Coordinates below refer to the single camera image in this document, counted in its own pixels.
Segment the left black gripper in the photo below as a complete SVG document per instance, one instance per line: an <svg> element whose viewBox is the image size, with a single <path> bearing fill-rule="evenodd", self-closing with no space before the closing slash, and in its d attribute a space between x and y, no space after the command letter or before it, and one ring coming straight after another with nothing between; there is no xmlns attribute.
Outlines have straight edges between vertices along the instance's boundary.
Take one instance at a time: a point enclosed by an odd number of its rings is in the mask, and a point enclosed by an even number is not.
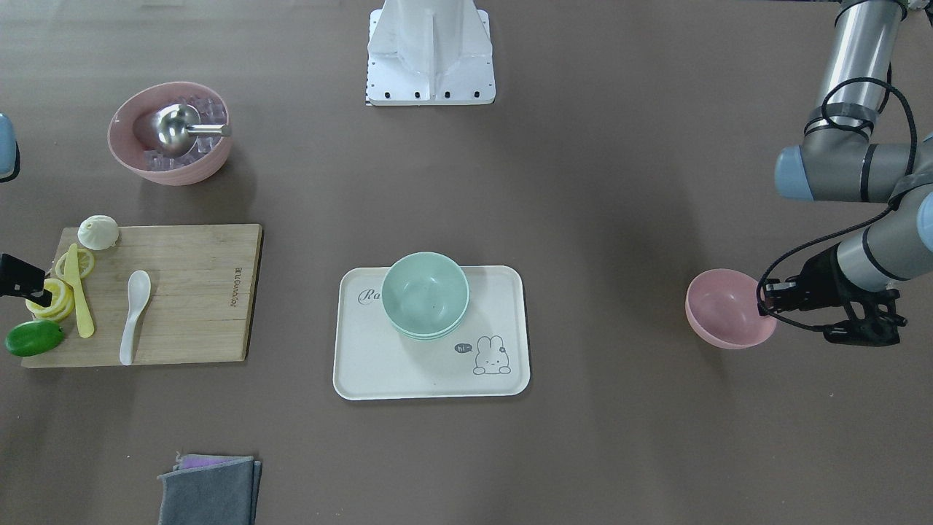
<svg viewBox="0 0 933 525"><path fill-rule="evenodd" d="M757 292L757 312L770 316L786 311L813 311L843 307L867 294L849 278L839 263L839 244L806 260L793 280L764 279Z"/></svg>

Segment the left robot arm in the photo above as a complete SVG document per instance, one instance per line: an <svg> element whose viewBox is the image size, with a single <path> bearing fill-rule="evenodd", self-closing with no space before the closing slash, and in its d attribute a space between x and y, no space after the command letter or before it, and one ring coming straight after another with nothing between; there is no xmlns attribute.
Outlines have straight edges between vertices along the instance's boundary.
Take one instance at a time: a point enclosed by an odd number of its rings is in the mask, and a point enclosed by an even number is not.
<svg viewBox="0 0 933 525"><path fill-rule="evenodd" d="M774 167L778 192L800 201L882 203L886 210L841 233L840 242L785 282L767 281L774 312L838 307L864 296L887 300L899 283L931 273L931 142L909 129L906 144L872 133L896 96L889 69L906 1L843 1L834 21L819 98L800 145Z"/></svg>

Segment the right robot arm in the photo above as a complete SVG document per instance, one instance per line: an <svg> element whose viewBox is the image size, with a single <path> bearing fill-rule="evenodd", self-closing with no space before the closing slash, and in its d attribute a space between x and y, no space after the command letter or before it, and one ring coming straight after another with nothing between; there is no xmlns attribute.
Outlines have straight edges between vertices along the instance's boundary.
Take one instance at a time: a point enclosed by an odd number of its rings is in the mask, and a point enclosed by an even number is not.
<svg viewBox="0 0 933 525"><path fill-rule="evenodd" d="M8 116L1 114L1 182L12 182L20 173L20 150L15 129ZM48 307L52 293L44 289L46 273L13 255L1 256L1 295L20 297L40 307Z"/></svg>

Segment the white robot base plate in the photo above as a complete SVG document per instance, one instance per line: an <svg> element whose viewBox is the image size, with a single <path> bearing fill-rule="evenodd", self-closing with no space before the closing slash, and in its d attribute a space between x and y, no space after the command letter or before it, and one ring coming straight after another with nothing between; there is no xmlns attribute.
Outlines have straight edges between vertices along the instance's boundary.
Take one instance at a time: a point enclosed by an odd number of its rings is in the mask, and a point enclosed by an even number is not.
<svg viewBox="0 0 933 525"><path fill-rule="evenodd" d="M386 1L369 16L370 106L471 106L496 100L489 14L473 1Z"/></svg>

